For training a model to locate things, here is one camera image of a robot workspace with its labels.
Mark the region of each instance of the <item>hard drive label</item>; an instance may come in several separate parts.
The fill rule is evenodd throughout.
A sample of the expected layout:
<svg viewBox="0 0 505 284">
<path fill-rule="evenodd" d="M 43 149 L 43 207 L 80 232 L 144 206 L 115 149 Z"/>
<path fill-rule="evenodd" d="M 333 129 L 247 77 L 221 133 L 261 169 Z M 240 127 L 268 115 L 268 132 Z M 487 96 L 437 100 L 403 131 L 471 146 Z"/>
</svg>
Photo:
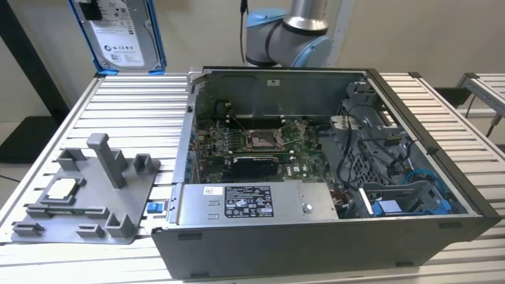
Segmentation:
<svg viewBox="0 0 505 284">
<path fill-rule="evenodd" d="M 224 199 L 228 218 L 273 217 L 269 186 L 227 186 Z"/>
<path fill-rule="evenodd" d="M 128 5 L 123 0 L 99 1 L 102 21 L 91 21 L 102 52 L 110 63 L 144 66 L 144 57 L 136 37 Z"/>
</svg>

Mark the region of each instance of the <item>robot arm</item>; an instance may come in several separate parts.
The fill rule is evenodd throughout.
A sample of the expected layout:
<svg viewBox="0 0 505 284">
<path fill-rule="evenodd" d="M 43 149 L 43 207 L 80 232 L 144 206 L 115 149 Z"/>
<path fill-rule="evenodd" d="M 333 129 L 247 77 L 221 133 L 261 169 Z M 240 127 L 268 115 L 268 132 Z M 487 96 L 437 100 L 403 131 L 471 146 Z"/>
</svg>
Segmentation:
<svg viewBox="0 0 505 284">
<path fill-rule="evenodd" d="M 267 8 L 247 19 L 247 62 L 268 67 L 321 67 L 332 49 L 325 36 L 328 0 L 293 0 L 292 10 Z"/>
</svg>

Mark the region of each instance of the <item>hard drive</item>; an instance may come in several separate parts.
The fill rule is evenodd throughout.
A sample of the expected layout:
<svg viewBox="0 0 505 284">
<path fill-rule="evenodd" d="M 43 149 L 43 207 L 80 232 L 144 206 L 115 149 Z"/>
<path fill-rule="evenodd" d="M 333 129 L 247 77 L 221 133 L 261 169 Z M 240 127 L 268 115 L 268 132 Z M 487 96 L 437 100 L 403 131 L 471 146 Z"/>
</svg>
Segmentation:
<svg viewBox="0 0 505 284">
<path fill-rule="evenodd" d="M 70 0 L 100 74 L 164 73 L 166 56 L 151 0 Z"/>
</svg>

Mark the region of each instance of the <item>gray case panel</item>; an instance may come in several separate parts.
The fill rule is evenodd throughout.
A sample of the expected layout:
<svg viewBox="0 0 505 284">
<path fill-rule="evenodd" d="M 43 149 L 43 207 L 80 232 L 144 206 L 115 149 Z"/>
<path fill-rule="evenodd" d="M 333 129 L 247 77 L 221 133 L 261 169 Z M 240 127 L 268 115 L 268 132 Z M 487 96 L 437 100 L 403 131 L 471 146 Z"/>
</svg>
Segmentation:
<svg viewBox="0 0 505 284">
<path fill-rule="evenodd" d="M 175 279 L 312 274 L 420 266 L 447 245 L 472 240 L 469 233 L 481 221 L 159 229 L 152 238 Z"/>
</svg>

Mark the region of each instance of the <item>blue clip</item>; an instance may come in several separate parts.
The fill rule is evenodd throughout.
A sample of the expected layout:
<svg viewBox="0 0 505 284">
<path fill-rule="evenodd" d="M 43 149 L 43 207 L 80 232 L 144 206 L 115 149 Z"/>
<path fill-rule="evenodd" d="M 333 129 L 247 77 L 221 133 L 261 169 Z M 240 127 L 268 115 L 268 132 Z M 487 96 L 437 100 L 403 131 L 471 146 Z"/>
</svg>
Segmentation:
<svg viewBox="0 0 505 284">
<path fill-rule="evenodd" d="M 148 203 L 148 214 L 163 213 L 164 204 L 158 202 Z"/>
</svg>

